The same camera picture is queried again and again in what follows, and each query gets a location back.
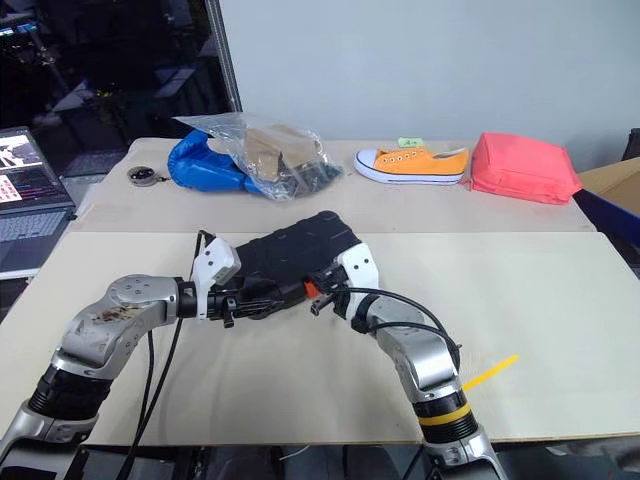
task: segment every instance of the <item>black cable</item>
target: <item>black cable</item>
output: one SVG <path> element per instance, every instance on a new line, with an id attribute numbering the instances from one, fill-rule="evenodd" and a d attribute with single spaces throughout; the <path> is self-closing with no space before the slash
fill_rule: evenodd
<path id="1" fill-rule="evenodd" d="M 412 307 L 420 310 L 422 313 L 424 313 L 427 317 L 431 319 L 434 325 L 438 327 L 438 330 L 440 330 L 442 333 L 447 335 L 447 331 L 445 330 L 444 325 L 442 325 L 442 322 L 438 319 L 438 317 L 436 317 L 433 314 L 431 310 L 429 310 L 424 305 L 416 302 L 415 300 L 411 300 L 410 298 L 405 297 L 404 295 L 400 295 L 394 292 L 389 292 L 387 290 L 381 290 L 379 288 L 361 288 L 361 287 L 339 287 L 336 289 L 332 289 L 331 291 L 332 292 L 351 292 L 351 293 L 372 293 L 374 295 L 382 295 L 383 297 L 394 298 L 396 300 L 401 301 L 402 303 L 406 303 L 407 305 L 411 305 Z"/>
<path id="2" fill-rule="evenodd" d="M 390 323 L 382 323 L 382 324 L 379 324 L 379 325 L 375 325 L 374 327 L 371 327 L 369 329 L 369 331 L 373 332 L 375 330 L 379 330 L 380 328 L 386 328 L 386 327 L 391 327 L 391 326 L 396 326 L 396 327 L 415 327 L 415 328 L 420 328 L 422 330 L 428 330 L 428 331 L 430 331 L 432 333 L 435 333 L 436 335 L 439 335 L 440 337 L 442 337 L 444 339 L 444 341 L 447 343 L 447 348 L 449 350 L 449 353 L 451 354 L 451 357 L 453 358 L 453 364 L 456 366 L 457 370 L 460 370 L 460 347 L 449 336 L 449 334 L 447 333 L 447 330 L 444 328 L 444 325 L 438 319 L 438 317 L 436 317 L 434 315 L 434 313 L 431 310 L 429 310 L 427 307 L 425 307 L 424 305 L 416 302 L 415 300 L 411 300 L 408 297 L 400 295 L 398 293 L 389 292 L 387 290 L 381 290 L 379 288 L 339 287 L 339 288 L 332 289 L 331 292 L 335 292 L 335 293 L 367 293 L 367 294 L 373 294 L 373 295 L 380 295 L 380 296 L 383 296 L 383 297 L 393 298 L 395 300 L 398 300 L 400 302 L 406 303 L 407 305 L 411 305 L 412 307 L 418 309 L 419 311 L 424 313 L 427 317 L 429 317 L 437 328 L 430 327 L 429 325 L 425 325 L 423 323 L 390 322 Z"/>
<path id="3" fill-rule="evenodd" d="M 420 448 L 418 448 L 418 451 L 411 459 L 411 463 L 407 467 L 407 470 L 404 472 L 404 475 L 402 476 L 402 480 L 409 480 L 409 477 L 411 476 L 413 469 L 416 468 L 416 463 L 418 463 L 418 459 L 420 458 L 420 455 L 422 455 L 423 450 L 424 450 L 424 445 L 420 445 Z"/>
<path id="4" fill-rule="evenodd" d="M 196 248 L 193 254 L 193 258 L 195 259 L 200 254 L 200 247 L 202 244 L 203 238 L 211 238 L 213 235 L 205 232 L 204 230 L 198 231 L 198 237 L 196 239 Z M 193 275 L 193 263 L 191 264 L 191 271 L 189 272 L 189 279 Z M 129 474 L 131 473 L 131 469 L 133 468 L 133 462 L 136 459 L 136 450 L 138 449 L 138 444 L 140 443 L 140 439 L 142 438 L 142 434 L 144 433 L 149 420 L 151 419 L 151 415 L 153 414 L 153 409 L 158 403 L 158 398 L 160 397 L 160 392 L 162 391 L 162 387 L 164 386 L 164 382 L 167 378 L 167 374 L 169 373 L 169 367 L 171 367 L 171 362 L 173 361 L 173 355 L 176 351 L 176 347 L 178 345 L 178 338 L 180 337 L 180 330 L 182 329 L 182 317 L 178 317 L 178 321 L 176 323 L 176 329 L 173 332 L 173 340 L 171 340 L 171 347 L 169 347 L 169 355 L 167 356 L 167 360 L 164 363 L 164 367 L 162 369 L 162 373 L 160 374 L 160 379 L 158 380 L 158 385 L 156 386 L 155 391 L 153 392 L 153 397 L 151 398 L 151 403 L 149 404 L 148 410 L 146 409 L 146 403 L 149 397 L 149 390 L 151 389 L 151 376 L 153 372 L 153 338 L 151 336 L 151 331 L 148 332 L 149 336 L 149 372 L 147 374 L 147 382 L 145 385 L 145 393 L 142 398 L 142 410 L 140 411 L 140 419 L 138 420 L 138 428 L 136 429 L 136 436 L 129 447 L 129 451 L 127 452 L 127 456 L 122 463 L 122 467 L 120 467 L 120 471 L 118 472 L 118 476 L 116 480 L 127 480 L 129 478 Z"/>
<path id="5" fill-rule="evenodd" d="M 160 380 L 158 380 L 158 385 L 156 386 L 155 391 L 153 392 L 153 397 L 151 398 L 151 403 L 149 404 L 149 409 L 144 416 L 142 421 L 142 425 L 138 428 L 136 432 L 136 436 L 129 447 L 129 452 L 127 453 L 127 457 L 124 459 L 122 467 L 120 468 L 120 472 L 116 477 L 116 480 L 127 480 L 129 478 L 129 474 L 131 473 L 131 468 L 133 467 L 133 462 L 135 461 L 136 450 L 138 448 L 138 444 L 140 443 L 140 439 L 142 438 L 142 434 L 147 428 L 147 424 L 149 423 L 149 419 L 151 418 L 151 414 L 153 413 L 153 409 L 158 402 L 158 398 L 160 397 L 160 391 L 164 385 L 164 381 L 167 378 L 167 374 L 169 373 L 169 367 L 171 366 L 171 361 L 173 360 L 173 354 L 176 351 L 176 346 L 178 345 L 178 337 L 180 336 L 180 329 L 182 328 L 182 318 L 178 318 L 178 322 L 176 324 L 175 332 L 173 333 L 173 340 L 171 341 L 171 347 L 169 348 L 169 355 L 167 356 L 167 361 L 164 364 L 164 368 L 162 369 L 162 373 L 160 374 Z"/>
<path id="6" fill-rule="evenodd" d="M 151 379 L 153 377 L 153 368 L 155 366 L 155 352 L 153 348 L 153 331 L 147 332 L 147 341 L 149 344 L 149 370 L 147 372 L 147 381 L 144 386 L 144 395 L 142 395 L 142 406 L 140 407 L 140 417 L 138 417 L 138 426 L 136 431 L 140 430 L 144 415 L 147 412 L 147 402 L 149 401 L 149 393 L 151 393 Z"/>

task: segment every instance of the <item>wooden board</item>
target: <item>wooden board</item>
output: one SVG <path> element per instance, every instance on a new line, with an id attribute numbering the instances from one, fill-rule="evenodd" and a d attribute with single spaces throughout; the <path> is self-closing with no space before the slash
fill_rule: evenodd
<path id="1" fill-rule="evenodd" d="M 253 235 L 229 234 L 232 244 Z M 640 282 L 598 233 L 364 234 L 384 288 L 431 308 L 463 345 L 462 380 L 496 441 L 640 432 Z M 70 233 L 0 324 L 0 431 L 68 322 L 126 274 L 187 275 L 190 234 Z M 372 338 L 309 304 L 262 321 L 186 321 L 145 445 L 414 442 L 416 419 Z M 162 365 L 173 328 L 155 331 Z M 131 441 L 143 342 L 93 444 Z"/>

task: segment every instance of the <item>white table surface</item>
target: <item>white table surface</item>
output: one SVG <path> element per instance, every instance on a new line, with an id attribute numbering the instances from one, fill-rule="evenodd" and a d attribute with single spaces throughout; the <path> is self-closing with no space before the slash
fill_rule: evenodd
<path id="1" fill-rule="evenodd" d="M 235 245 L 254 235 L 228 234 Z M 382 287 L 430 307 L 463 345 L 463 381 L 496 441 L 640 432 L 640 282 L 599 233 L 363 234 Z M 192 234 L 69 233 L 0 324 L 0 431 L 29 397 L 66 325 L 125 274 L 187 275 Z M 142 443 L 415 442 L 416 418 L 373 339 L 309 304 L 262 321 L 185 321 Z M 158 329 L 163 365 L 173 328 Z M 130 443 L 142 342 L 89 443 Z"/>
<path id="2" fill-rule="evenodd" d="M 595 231 L 572 200 L 547 205 L 469 191 L 468 185 L 387 185 L 369 180 L 353 168 L 364 148 L 397 148 L 394 142 L 326 141 L 325 147 L 345 176 L 329 189 L 293 202 L 276 203 L 245 192 L 201 193 L 173 182 L 141 188 L 126 172 L 145 165 L 169 176 L 167 158 L 177 140 L 136 140 L 129 154 L 97 186 L 89 208 L 73 228 L 104 232 L 273 231 L 322 210 L 333 210 L 354 231 L 509 232 Z M 435 151 L 473 148 L 472 142 L 427 142 Z"/>

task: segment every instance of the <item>plastic bag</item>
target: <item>plastic bag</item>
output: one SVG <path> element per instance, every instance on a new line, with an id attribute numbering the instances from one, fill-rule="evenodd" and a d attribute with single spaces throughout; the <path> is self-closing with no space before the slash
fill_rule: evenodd
<path id="1" fill-rule="evenodd" d="M 267 197 L 293 200 L 327 188 L 342 176 L 322 140 L 311 131 L 242 112 L 175 117 L 217 139 L 215 150 L 231 156 Z"/>

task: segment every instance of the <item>red bag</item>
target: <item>red bag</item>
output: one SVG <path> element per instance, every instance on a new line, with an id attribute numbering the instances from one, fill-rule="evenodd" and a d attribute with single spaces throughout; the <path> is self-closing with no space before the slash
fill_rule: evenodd
<path id="1" fill-rule="evenodd" d="M 565 148 L 508 133 L 480 136 L 471 179 L 474 190 L 559 205 L 582 188 Z"/>

